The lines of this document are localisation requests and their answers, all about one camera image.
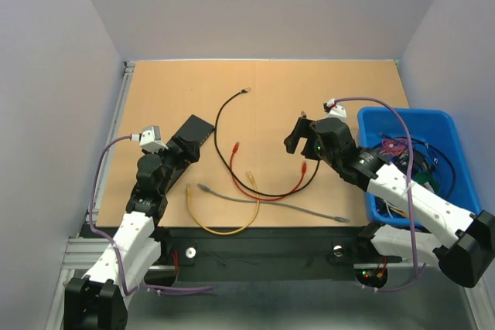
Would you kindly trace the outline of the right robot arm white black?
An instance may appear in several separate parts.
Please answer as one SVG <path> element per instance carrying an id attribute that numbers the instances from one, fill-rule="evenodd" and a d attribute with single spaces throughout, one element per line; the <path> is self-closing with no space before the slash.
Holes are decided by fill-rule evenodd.
<path id="1" fill-rule="evenodd" d="M 305 158 L 324 161 L 345 182 L 401 209 L 427 230 L 411 237 L 408 231 L 385 223 L 369 224 L 368 234 L 356 241 L 360 258 L 404 258 L 409 253 L 419 262 L 437 266 L 460 286 L 476 286 L 494 259 L 493 214 L 471 213 L 408 179 L 376 150 L 358 146 L 339 118 L 299 117 L 284 140 L 286 151 L 294 153 L 301 138 L 306 140 Z"/>

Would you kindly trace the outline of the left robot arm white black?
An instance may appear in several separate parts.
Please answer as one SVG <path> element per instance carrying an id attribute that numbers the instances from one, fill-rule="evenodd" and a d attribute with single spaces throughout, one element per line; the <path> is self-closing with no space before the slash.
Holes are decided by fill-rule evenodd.
<path id="1" fill-rule="evenodd" d="M 199 161 L 200 142 L 175 135 L 172 144 L 165 145 L 151 131 L 126 138 L 139 142 L 145 152 L 138 161 L 137 183 L 113 236 L 89 223 L 90 230 L 106 239 L 108 245 L 83 277 L 74 277 L 66 285 L 65 329 L 124 329 L 128 307 L 138 290 L 165 296 L 189 296 L 210 290 L 150 285 L 144 281 L 154 263 L 165 263 L 172 256 L 172 244 L 155 237 L 155 229 L 165 211 L 173 176 Z"/>

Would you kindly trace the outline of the black network switch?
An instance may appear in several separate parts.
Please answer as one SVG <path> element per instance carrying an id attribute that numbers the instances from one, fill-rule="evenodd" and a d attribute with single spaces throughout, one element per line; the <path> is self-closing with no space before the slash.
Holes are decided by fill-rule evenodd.
<path id="1" fill-rule="evenodd" d="M 196 141 L 201 147 L 214 132 L 214 126 L 192 114 L 176 132 L 176 136 L 186 141 Z"/>

